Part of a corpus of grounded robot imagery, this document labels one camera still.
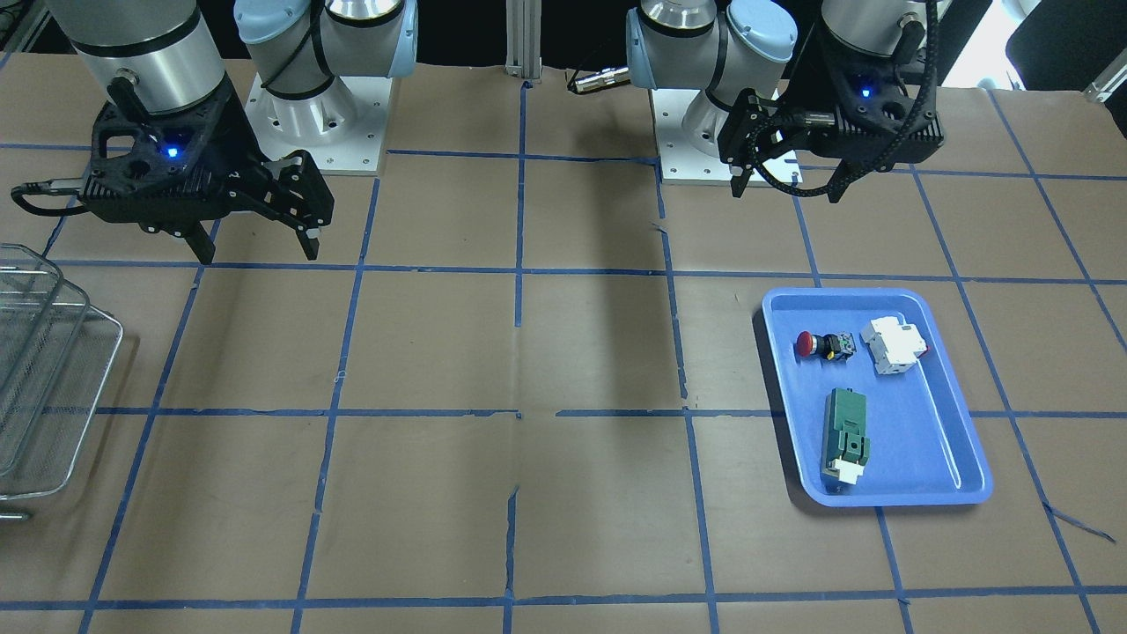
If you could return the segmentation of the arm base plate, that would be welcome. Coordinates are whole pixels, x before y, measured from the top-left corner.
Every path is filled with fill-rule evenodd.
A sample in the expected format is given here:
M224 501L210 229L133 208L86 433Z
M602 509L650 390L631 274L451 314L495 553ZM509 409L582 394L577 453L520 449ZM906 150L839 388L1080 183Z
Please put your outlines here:
M390 77L338 77L323 93L282 100L254 77L245 111L270 159L305 149L323 175L375 176L393 96Z
M729 186L733 173L718 151L727 113L701 90L659 89L651 97L664 184Z

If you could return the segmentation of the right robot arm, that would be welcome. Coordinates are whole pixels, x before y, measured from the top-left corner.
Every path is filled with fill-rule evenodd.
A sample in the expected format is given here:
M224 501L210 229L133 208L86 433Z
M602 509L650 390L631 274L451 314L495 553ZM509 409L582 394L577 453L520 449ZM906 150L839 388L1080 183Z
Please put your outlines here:
M205 222L236 212L292 229L316 260L335 200L313 148L360 125L346 77L406 77L417 60L414 1L238 1L261 119L289 148L270 158L195 1L48 1L48 12L107 101L87 173L17 185L12 200L168 233L201 264L215 255Z

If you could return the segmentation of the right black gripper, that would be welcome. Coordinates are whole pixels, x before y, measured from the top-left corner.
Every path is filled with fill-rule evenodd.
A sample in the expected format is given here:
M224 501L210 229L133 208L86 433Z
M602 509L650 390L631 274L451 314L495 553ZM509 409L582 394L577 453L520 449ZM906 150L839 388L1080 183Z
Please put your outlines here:
M229 75L181 111L149 111L137 84L113 77L110 100L92 130L85 208L105 222L137 224L186 242L202 265L213 264L215 221L250 211L292 229L314 261L335 198L307 150L267 161Z

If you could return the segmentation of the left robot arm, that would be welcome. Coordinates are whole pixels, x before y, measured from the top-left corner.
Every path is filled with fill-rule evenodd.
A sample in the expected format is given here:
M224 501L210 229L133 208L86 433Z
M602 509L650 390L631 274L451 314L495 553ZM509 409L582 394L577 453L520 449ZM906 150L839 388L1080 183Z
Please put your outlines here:
M684 128L726 166L832 203L866 175L946 143L935 104L946 1L825 1L801 39L773 1L644 1L625 18L625 65L574 73L569 92L616 84L691 90Z

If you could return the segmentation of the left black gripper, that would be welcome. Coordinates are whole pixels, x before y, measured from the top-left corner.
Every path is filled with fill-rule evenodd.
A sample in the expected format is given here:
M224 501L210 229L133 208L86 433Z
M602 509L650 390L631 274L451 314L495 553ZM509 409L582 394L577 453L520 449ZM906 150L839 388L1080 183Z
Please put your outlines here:
M820 18L804 45L788 84L788 104L740 89L718 133L720 159L733 168L730 193L740 198L758 172L777 191L795 195L765 169L758 139L795 125L798 108L829 114L829 126L805 131L801 146L838 159L828 181L828 200L838 203L851 184L871 170L919 162L941 148L935 107L935 47L922 18L894 18L890 44L880 52L859 48Z

